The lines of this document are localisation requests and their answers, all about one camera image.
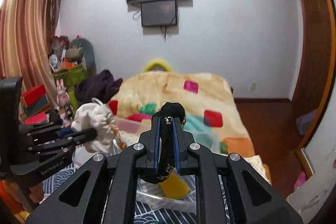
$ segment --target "orange patch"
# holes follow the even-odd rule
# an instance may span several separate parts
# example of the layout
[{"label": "orange patch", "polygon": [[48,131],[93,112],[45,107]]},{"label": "orange patch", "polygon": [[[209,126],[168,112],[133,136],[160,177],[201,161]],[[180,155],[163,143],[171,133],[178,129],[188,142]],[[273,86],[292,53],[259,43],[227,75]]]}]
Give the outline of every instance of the orange patch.
[{"label": "orange patch", "polygon": [[249,138],[225,138],[222,140],[227,144],[228,153],[238,153],[242,157],[253,157],[255,155],[253,144]]}]

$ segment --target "person's hand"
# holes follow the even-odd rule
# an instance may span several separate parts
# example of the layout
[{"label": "person's hand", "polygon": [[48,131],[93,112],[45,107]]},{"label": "person's hand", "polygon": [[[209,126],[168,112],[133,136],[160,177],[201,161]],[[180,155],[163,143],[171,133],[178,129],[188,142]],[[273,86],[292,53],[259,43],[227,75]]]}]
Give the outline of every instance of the person's hand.
[{"label": "person's hand", "polygon": [[[3,185],[5,187],[6,192],[10,196],[12,196],[17,202],[22,203],[22,201],[20,201],[19,197],[16,195],[18,186],[15,182],[5,180]],[[30,190],[29,197],[34,203],[39,203],[40,201],[43,200],[44,192],[42,182],[36,186],[29,187],[29,190]]]}]

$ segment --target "pink bunny toy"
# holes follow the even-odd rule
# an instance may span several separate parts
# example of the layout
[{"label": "pink bunny toy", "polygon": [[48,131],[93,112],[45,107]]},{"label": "pink bunny toy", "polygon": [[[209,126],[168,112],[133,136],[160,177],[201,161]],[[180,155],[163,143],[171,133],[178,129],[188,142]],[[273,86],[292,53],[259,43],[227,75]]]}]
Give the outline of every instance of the pink bunny toy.
[{"label": "pink bunny toy", "polygon": [[63,79],[60,81],[56,80],[57,85],[57,103],[59,107],[57,107],[57,110],[60,108],[63,108],[66,104],[69,104],[70,98],[69,94],[66,92]]}]

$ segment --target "yellow arch-shaped object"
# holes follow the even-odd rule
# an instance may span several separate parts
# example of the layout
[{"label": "yellow arch-shaped object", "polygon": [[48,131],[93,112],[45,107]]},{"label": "yellow arch-shaped object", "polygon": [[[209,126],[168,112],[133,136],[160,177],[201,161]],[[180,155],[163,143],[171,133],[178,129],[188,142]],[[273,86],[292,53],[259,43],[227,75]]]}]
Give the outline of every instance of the yellow arch-shaped object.
[{"label": "yellow arch-shaped object", "polygon": [[173,71],[171,66],[169,66],[165,60],[156,58],[156,59],[150,60],[150,62],[147,64],[147,66],[143,69],[142,72],[150,71],[155,66],[162,67],[165,71]]}]

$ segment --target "dark purple garment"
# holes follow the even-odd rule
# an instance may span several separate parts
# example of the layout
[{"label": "dark purple garment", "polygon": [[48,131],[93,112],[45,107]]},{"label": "dark purple garment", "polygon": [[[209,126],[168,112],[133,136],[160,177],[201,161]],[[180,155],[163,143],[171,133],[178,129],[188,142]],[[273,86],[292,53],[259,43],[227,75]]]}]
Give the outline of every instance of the dark purple garment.
[{"label": "dark purple garment", "polygon": [[93,97],[106,104],[119,92],[122,78],[114,80],[109,70],[81,81],[75,88],[75,97],[80,103],[91,103]]}]

